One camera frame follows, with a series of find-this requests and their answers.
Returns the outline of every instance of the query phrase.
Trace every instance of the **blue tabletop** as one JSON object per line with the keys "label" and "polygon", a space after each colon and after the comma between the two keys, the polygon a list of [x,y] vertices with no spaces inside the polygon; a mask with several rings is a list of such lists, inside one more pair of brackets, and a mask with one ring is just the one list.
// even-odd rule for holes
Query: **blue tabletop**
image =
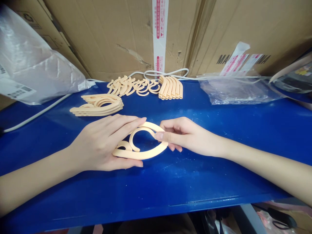
{"label": "blue tabletop", "polygon": [[[186,116],[218,135],[312,165],[311,111],[288,99],[258,105],[212,106],[198,82],[183,81],[183,86],[182,100],[160,100],[151,94],[123,96],[124,108],[119,113],[147,117],[155,124]],[[81,95],[106,92],[106,84],[98,83],[71,95],[24,127],[4,134],[0,138],[0,175],[68,146],[84,126],[100,118],[76,117],[69,109],[84,103]],[[52,102],[32,107],[15,103],[0,112],[0,126],[12,127]],[[134,143],[142,150],[158,144],[144,131],[136,134]],[[145,160],[143,168],[80,173],[9,213],[2,218],[2,224],[9,233],[33,233],[287,196],[234,162],[186,149],[182,153],[166,149]]]}

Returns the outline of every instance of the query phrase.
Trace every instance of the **forearm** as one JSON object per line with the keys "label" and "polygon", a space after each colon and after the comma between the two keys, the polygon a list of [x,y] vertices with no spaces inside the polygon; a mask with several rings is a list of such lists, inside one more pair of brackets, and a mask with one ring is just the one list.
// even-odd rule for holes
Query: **forearm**
{"label": "forearm", "polygon": [[67,149],[0,177],[0,217],[48,188],[79,173]]}
{"label": "forearm", "polygon": [[225,158],[312,205],[312,166],[228,140]]}

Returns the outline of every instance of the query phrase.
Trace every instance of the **brown cardboard box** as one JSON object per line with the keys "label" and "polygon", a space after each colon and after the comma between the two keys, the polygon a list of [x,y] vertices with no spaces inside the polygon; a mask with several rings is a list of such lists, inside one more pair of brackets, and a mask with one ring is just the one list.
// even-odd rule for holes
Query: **brown cardboard box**
{"label": "brown cardboard box", "polygon": [[[154,69],[152,1],[45,0],[94,79]],[[170,0],[165,71],[186,66],[201,0]]]}
{"label": "brown cardboard box", "polygon": [[[53,49],[61,53],[85,76],[90,78],[80,61],[71,51],[69,43],[52,22],[52,16],[42,0],[15,0],[9,7],[20,15]],[[0,110],[12,104],[14,100],[0,95]]]}
{"label": "brown cardboard box", "polygon": [[207,0],[194,35],[190,76],[221,72],[240,41],[251,47],[245,54],[263,54],[254,68],[274,75],[312,46],[311,9],[310,0]]}

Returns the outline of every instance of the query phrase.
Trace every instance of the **white string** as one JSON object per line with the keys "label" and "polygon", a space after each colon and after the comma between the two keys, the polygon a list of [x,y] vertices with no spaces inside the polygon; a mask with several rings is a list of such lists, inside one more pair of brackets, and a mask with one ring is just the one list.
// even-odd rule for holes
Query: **white string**
{"label": "white string", "polygon": [[[182,71],[186,71],[186,73],[183,76],[178,76],[178,75],[174,75],[175,73],[178,72],[182,72]],[[229,80],[233,80],[236,79],[237,81],[241,82],[241,83],[245,83],[245,84],[255,84],[257,82],[259,82],[260,80],[263,79],[268,79],[267,77],[261,77],[259,78],[258,76],[244,76],[244,77],[225,77],[225,76],[207,76],[207,77],[198,77],[198,78],[191,78],[191,77],[186,77],[188,74],[189,70],[187,68],[182,68],[176,71],[172,71],[169,73],[165,73],[165,72],[160,72],[160,71],[153,71],[153,70],[148,70],[145,72],[141,72],[141,71],[135,71],[134,73],[132,73],[129,77],[132,77],[135,74],[142,74],[144,76],[145,79],[150,80],[149,78],[147,78],[146,76],[159,76],[161,75],[170,75],[170,76],[174,76],[175,78],[178,78],[179,80],[216,80],[216,79],[229,79]],[[250,82],[250,81],[243,81],[241,79],[246,79],[246,78],[257,78],[256,81]],[[105,82],[105,81],[100,81],[100,80],[95,80],[95,79],[87,79],[88,81],[95,81],[95,82]],[[47,112],[48,110],[50,110],[51,108],[53,108],[54,106],[56,106],[57,104],[59,104],[61,101],[63,101],[64,99],[68,98],[71,94],[67,94],[65,96],[63,96],[62,98],[60,98],[59,100],[57,100],[56,102],[54,102],[53,104],[51,104],[50,106],[48,106],[47,108],[43,109],[42,111],[40,111],[39,113],[35,114],[34,116],[24,120],[23,122],[21,122],[20,124],[5,129],[4,133],[7,132],[11,132],[13,130],[16,130],[22,126],[24,126],[25,124],[29,123],[30,121],[34,120],[35,118],[39,117],[40,115],[42,115],[43,113]]]}

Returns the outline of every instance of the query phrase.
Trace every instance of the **barcode label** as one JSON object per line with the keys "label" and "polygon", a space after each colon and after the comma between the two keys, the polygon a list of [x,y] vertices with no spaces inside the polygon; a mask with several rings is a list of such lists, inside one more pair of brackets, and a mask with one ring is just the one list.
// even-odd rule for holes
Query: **barcode label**
{"label": "barcode label", "polygon": [[21,87],[21,89],[24,89],[24,90],[25,90],[25,91],[27,91],[27,92],[32,91],[32,89],[31,89],[31,88],[28,88],[28,87],[26,87],[26,86]]}
{"label": "barcode label", "polygon": [[22,100],[35,92],[36,90],[14,80],[7,78],[0,79],[0,93],[12,99]]}
{"label": "barcode label", "polygon": [[4,68],[0,64],[0,74],[4,74],[4,73],[6,73],[6,71],[4,70]]}
{"label": "barcode label", "polygon": [[4,67],[0,64],[0,79],[1,78],[10,78],[7,71],[4,69]]}

